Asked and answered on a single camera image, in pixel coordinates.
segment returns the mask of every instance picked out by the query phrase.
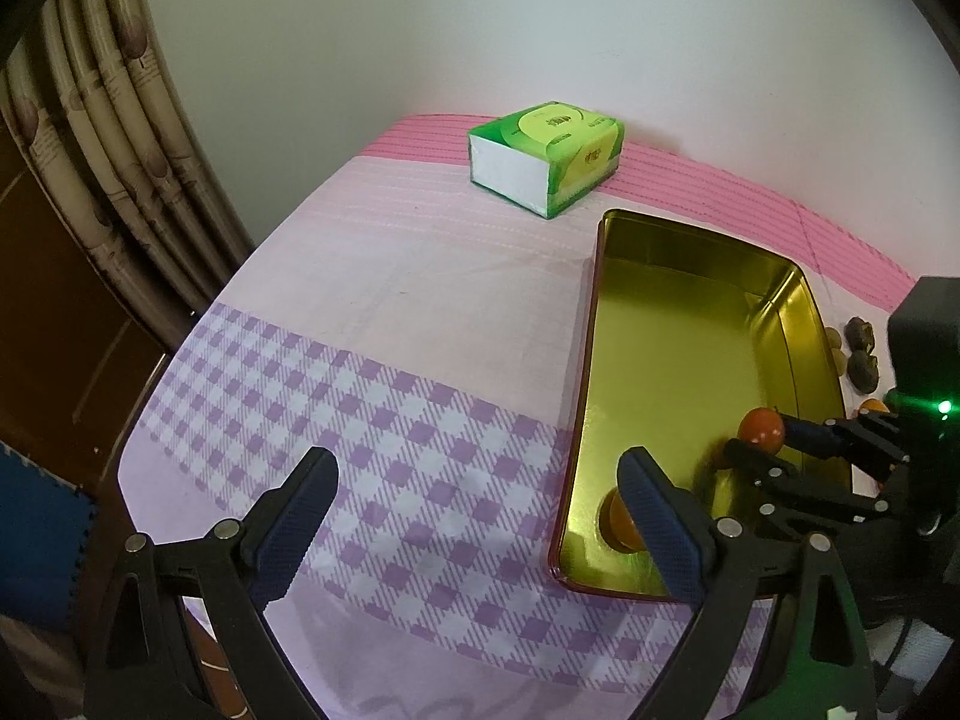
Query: patterned curtain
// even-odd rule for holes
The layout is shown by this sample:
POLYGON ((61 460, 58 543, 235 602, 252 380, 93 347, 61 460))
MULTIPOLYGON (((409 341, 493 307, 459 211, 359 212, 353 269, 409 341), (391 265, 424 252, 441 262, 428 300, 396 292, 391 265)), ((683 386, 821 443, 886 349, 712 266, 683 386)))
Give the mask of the patterned curtain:
POLYGON ((141 0, 48 0, 0 74, 0 113, 65 224, 170 349, 253 247, 205 171, 141 0))

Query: wooden furniture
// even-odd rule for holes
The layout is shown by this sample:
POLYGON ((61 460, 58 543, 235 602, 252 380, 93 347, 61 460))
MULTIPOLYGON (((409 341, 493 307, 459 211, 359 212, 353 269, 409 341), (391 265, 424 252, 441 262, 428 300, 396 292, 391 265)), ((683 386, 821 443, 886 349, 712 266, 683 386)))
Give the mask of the wooden furniture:
POLYGON ((165 361, 100 279, 0 125, 0 440, 101 506, 80 581, 80 651, 133 531, 115 460, 165 361))

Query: bed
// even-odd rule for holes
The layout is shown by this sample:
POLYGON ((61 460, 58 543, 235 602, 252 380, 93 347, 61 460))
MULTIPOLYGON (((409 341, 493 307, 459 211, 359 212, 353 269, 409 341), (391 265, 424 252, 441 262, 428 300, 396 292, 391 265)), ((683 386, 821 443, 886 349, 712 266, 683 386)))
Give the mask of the bed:
MULTIPOLYGON (((606 210, 794 260, 824 323, 874 324, 880 391, 893 383, 885 319, 914 278, 865 242, 639 143, 546 221, 470 184, 482 121, 402 119, 310 194, 176 353, 120 464, 133 522, 163 542, 241 517, 309 446, 336 454, 334 507, 266 616, 337 720, 626 717, 688 622, 683 605, 573 593, 546 569, 606 210)), ((714 716, 736 706, 766 610, 714 716)))

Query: orange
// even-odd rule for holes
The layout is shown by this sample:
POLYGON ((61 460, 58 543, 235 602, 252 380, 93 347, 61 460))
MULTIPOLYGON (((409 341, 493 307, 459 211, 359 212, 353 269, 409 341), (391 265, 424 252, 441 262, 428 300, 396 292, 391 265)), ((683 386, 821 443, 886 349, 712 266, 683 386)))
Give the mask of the orange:
POLYGON ((784 448, 784 420, 773 409, 750 410, 741 421, 736 437, 776 455, 784 448))
POLYGON ((856 410, 856 413, 860 413, 861 410, 864 409, 866 409, 868 412, 890 412, 890 409, 887 408, 887 404, 875 397, 868 397, 865 401, 863 401, 863 403, 860 404, 860 408, 856 410))
POLYGON ((643 538, 637 533, 620 491, 616 488, 611 490, 604 503, 600 509, 601 535, 618 552, 643 552, 646 549, 643 538))

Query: wooden cabinet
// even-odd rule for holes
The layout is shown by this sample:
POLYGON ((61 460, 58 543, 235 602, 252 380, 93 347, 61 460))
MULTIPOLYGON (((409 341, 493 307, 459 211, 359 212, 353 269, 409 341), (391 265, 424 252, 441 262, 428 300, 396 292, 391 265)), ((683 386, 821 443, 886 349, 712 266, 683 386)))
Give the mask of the wooden cabinet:
POLYGON ((0 440, 95 494, 164 359, 0 124, 0 440))

